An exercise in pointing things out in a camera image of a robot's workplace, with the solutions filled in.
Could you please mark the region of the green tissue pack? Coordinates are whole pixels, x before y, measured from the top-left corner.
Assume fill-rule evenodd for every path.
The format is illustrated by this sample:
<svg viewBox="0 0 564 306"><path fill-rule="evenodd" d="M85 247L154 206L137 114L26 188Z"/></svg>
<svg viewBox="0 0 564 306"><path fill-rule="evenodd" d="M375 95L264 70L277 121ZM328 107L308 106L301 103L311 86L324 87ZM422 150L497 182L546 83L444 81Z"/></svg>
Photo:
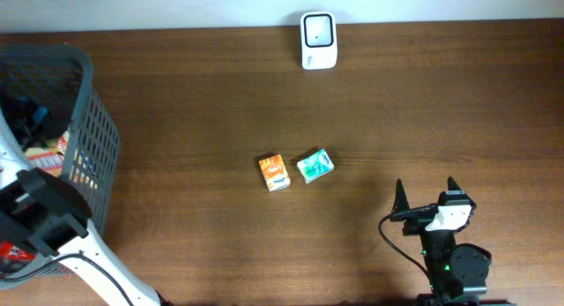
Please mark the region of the green tissue pack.
<svg viewBox="0 0 564 306"><path fill-rule="evenodd" d="M305 183L312 183L314 180L333 171L335 165L327 152L321 149L305 159L298 161L297 168L304 178Z"/></svg>

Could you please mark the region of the orange tissue pack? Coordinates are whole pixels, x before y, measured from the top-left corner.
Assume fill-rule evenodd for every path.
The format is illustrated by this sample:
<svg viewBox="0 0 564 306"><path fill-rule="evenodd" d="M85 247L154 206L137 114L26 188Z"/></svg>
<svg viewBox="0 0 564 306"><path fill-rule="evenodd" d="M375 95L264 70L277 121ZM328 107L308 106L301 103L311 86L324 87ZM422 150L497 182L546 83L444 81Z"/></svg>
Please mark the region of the orange tissue pack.
<svg viewBox="0 0 564 306"><path fill-rule="evenodd" d="M268 191L282 190L291 184L280 154L262 159L258 164Z"/></svg>

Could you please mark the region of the red Hacks candy bag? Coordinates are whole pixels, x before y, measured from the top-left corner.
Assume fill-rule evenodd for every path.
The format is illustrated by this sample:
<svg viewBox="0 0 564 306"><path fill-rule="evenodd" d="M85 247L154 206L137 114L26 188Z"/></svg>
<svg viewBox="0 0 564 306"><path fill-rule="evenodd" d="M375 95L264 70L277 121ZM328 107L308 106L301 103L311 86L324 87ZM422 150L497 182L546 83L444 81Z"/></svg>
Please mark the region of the red Hacks candy bag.
<svg viewBox="0 0 564 306"><path fill-rule="evenodd" d="M65 131L59 138L50 139L43 146L27 148L25 156L36 168L53 176L60 176L69 138L70 133Z"/></svg>

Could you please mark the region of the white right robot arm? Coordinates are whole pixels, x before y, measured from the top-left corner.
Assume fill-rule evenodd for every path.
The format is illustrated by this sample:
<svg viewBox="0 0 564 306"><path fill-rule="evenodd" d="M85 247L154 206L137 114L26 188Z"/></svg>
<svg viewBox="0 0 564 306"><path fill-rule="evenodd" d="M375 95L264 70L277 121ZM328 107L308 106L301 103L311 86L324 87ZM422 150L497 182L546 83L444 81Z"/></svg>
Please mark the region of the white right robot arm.
<svg viewBox="0 0 564 306"><path fill-rule="evenodd" d="M390 247L414 263L426 276L430 292L419 294L416 305L482 305L492 254L475 244L457 243L455 235L470 224L477 205L456 183L447 179L447 189L430 205L411 207L400 180L391 213L378 224L384 235L385 221L401 222L404 236L420 239L424 262L421 264L391 241Z"/></svg>

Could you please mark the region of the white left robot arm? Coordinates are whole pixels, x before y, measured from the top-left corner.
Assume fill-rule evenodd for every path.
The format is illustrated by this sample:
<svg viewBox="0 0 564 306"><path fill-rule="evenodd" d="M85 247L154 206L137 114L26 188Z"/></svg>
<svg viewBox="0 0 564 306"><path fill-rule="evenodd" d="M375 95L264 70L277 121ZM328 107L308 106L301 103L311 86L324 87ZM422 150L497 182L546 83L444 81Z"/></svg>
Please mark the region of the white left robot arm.
<svg viewBox="0 0 564 306"><path fill-rule="evenodd" d="M73 271L109 305L169 305L131 272L101 239L82 195L65 181L33 168L1 119L1 240L50 260L32 271L5 274L6 286L30 280L52 265Z"/></svg>

